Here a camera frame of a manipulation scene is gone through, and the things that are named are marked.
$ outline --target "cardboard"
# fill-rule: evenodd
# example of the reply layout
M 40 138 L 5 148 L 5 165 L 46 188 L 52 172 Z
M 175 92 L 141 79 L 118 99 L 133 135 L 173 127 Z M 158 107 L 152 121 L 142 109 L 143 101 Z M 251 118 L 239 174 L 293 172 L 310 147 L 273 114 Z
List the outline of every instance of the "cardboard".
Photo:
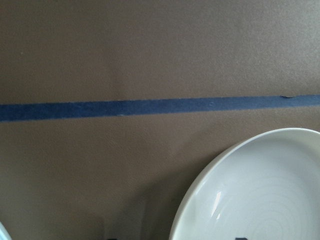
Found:
M 0 104 L 320 93 L 316 0 L 3 1 Z M 0 123 L 14 240 L 164 240 L 219 153 L 320 107 Z

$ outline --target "blue tape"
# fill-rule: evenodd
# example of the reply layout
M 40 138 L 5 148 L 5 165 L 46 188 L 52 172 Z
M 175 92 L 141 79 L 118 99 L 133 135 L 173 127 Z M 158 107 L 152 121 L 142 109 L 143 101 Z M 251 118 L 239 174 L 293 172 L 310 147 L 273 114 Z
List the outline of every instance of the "blue tape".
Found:
M 320 95 L 0 104 L 0 122 L 320 106 Z

